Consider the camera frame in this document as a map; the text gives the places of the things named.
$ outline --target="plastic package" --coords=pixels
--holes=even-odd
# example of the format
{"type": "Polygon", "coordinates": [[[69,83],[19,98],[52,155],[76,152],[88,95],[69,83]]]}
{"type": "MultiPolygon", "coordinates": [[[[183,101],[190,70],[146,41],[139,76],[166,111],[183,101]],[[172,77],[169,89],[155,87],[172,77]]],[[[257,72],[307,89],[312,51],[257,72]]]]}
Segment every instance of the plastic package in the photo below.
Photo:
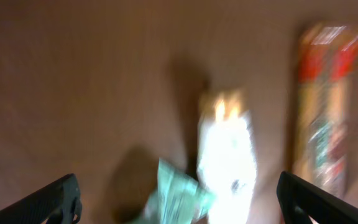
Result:
{"type": "Polygon", "coordinates": [[[301,40],[299,105],[293,171],[342,197],[348,76],[358,54],[358,31],[318,24],[301,40]]]}
{"type": "Polygon", "coordinates": [[[132,224],[190,224],[203,218],[215,196],[191,177],[160,159],[158,187],[149,197],[143,214],[132,224]]]}
{"type": "Polygon", "coordinates": [[[241,91],[200,101],[198,178],[217,196],[209,223],[245,223],[257,177],[250,113],[241,91]]]}

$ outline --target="black object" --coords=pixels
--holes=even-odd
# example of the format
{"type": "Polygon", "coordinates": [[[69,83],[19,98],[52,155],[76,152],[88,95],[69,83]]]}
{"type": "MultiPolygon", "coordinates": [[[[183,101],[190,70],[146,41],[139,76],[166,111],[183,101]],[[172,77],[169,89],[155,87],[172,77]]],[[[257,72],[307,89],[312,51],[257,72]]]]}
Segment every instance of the black object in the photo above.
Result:
{"type": "Polygon", "coordinates": [[[307,181],[282,172],[277,197],[286,224],[358,224],[358,209],[307,181]]]}
{"type": "Polygon", "coordinates": [[[0,224],[74,224],[81,218],[80,188],[74,174],[67,174],[46,187],[0,211],[0,224]]]}

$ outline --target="snack bar wrapper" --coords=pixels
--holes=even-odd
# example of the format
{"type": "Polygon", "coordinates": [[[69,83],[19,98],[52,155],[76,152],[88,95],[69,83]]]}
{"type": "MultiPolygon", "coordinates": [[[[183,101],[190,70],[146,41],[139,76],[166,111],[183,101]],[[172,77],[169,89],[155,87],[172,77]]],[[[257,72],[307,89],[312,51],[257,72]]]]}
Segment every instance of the snack bar wrapper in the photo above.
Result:
{"type": "Polygon", "coordinates": [[[344,194],[349,74],[358,31],[318,24],[301,39],[294,174],[341,198],[344,194]]]}
{"type": "Polygon", "coordinates": [[[200,100],[197,174],[216,196],[209,223],[246,223],[257,177],[250,113],[243,91],[200,100]]]}

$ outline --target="teal packet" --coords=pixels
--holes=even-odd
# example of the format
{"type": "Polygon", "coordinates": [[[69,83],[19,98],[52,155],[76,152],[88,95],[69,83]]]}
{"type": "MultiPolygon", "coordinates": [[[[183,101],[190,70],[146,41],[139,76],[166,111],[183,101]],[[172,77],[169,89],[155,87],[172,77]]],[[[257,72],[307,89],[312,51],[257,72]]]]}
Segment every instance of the teal packet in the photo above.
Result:
{"type": "Polygon", "coordinates": [[[203,218],[215,196],[199,183],[160,159],[157,190],[149,197],[143,214],[132,224],[190,224],[203,218]]]}

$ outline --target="brown background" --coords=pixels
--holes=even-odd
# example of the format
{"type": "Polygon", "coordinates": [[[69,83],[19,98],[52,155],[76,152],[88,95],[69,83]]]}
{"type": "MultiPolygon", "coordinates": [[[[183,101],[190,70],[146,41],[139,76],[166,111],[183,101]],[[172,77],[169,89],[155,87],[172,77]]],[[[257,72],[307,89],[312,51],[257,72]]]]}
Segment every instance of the brown background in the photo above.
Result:
{"type": "MultiPolygon", "coordinates": [[[[197,100],[245,86],[259,178],[249,223],[276,223],[302,28],[358,25],[358,0],[0,1],[0,209],[77,174],[83,223],[127,220],[158,157],[194,171],[197,100]]],[[[358,68],[348,201],[358,206],[358,68]]]]}

